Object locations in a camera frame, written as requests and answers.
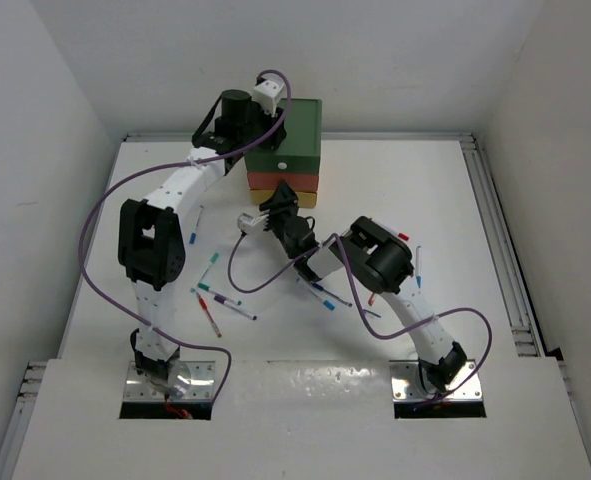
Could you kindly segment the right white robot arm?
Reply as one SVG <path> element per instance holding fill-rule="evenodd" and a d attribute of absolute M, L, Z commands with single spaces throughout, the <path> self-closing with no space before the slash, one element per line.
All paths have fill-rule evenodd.
<path fill-rule="evenodd" d="M 466 354 L 423 297 L 411 250 L 398 235 L 360 216 L 346 232 L 320 243 L 309 221 L 299 215 L 295 191 L 284 181 L 259 210 L 267 216 L 265 229 L 278 239 L 303 280 L 319 282 L 344 268 L 350 285 L 359 283 L 380 296 L 410 335 L 429 384 L 439 393 L 447 391 Z"/>

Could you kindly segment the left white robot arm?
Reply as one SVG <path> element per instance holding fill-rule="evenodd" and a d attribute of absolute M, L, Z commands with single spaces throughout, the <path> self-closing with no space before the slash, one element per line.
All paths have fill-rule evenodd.
<path fill-rule="evenodd" d="M 250 93 L 229 89 L 220 94 L 192 136 L 186 165 L 140 201 L 120 209 L 118 262 L 132 281 L 139 316 L 149 322 L 131 335 L 136 368 L 154 382 L 169 382 L 179 346 L 155 332 L 172 319 L 171 284 L 186 260 L 181 219 L 210 186 L 243 157 L 240 150 L 258 141 L 271 150 L 286 137 L 274 125 L 283 109 L 286 88 L 264 79 Z"/>

